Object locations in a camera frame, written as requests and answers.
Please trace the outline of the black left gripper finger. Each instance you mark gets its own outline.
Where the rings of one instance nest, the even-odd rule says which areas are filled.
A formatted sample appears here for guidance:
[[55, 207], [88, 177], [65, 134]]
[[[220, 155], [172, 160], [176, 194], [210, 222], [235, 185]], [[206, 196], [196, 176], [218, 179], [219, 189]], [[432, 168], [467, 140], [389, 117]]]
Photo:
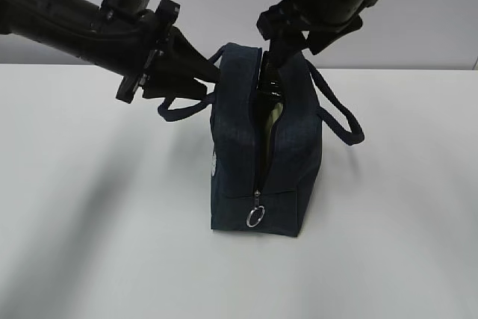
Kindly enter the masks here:
[[164, 74], [210, 83], [220, 80], [220, 70], [201, 55], [177, 27], [170, 29], [161, 51], [160, 72]]
[[144, 99], [182, 98], [203, 99], [207, 87], [196, 79], [196, 74], [180, 66], [154, 64], [146, 71], [141, 85]]

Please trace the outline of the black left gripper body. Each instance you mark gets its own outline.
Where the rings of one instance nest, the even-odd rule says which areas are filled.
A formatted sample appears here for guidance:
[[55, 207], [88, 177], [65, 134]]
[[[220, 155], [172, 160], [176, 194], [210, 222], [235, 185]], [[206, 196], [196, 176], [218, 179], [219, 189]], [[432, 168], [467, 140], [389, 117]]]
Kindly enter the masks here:
[[180, 5], [172, 0], [160, 0], [155, 12], [149, 11], [140, 18], [145, 25], [141, 37], [133, 70], [124, 75], [116, 98], [123, 102], [132, 102], [138, 87], [142, 87], [151, 77], [152, 64], [164, 50], [169, 41], [170, 30], [179, 16]]

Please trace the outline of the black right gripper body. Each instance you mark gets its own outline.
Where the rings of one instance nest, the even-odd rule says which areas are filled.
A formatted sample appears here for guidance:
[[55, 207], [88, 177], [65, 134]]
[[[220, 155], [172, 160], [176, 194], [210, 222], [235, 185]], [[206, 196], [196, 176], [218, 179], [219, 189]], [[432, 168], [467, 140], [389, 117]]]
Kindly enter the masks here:
[[342, 37], [360, 30], [363, 20], [354, 13], [349, 20], [332, 24], [307, 14], [293, 0], [281, 0], [259, 15], [256, 26], [265, 40], [286, 38], [304, 31], [319, 37]]

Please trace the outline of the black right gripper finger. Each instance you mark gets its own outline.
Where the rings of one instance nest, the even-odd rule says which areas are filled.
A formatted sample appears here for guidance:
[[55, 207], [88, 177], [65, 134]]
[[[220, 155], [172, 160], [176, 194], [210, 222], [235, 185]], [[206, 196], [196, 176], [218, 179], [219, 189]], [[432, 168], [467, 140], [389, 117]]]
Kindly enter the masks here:
[[340, 31], [310, 31], [306, 40], [306, 48], [313, 55], [317, 55], [336, 40], [360, 30], [362, 26], [363, 21], [360, 16], [357, 16]]
[[296, 29], [279, 29], [270, 39], [269, 62], [279, 69], [289, 58], [300, 53], [307, 46], [303, 31]]

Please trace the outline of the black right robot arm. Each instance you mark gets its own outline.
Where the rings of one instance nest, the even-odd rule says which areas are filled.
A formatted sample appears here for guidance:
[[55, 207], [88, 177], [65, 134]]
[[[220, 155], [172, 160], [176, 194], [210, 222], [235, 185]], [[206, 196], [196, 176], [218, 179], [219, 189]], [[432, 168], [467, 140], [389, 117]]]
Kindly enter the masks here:
[[308, 49], [317, 55], [336, 40], [359, 30], [360, 13], [378, 0], [281, 0], [262, 12], [256, 23], [270, 42], [270, 62], [282, 67]]

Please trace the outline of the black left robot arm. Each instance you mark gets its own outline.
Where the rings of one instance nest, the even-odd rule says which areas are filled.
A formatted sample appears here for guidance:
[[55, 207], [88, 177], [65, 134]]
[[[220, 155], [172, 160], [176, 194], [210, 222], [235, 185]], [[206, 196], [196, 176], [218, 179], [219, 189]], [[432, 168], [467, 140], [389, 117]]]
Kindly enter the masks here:
[[180, 5], [160, 0], [1, 0], [1, 34], [15, 34], [122, 76], [116, 94], [202, 99], [220, 71], [175, 27]]

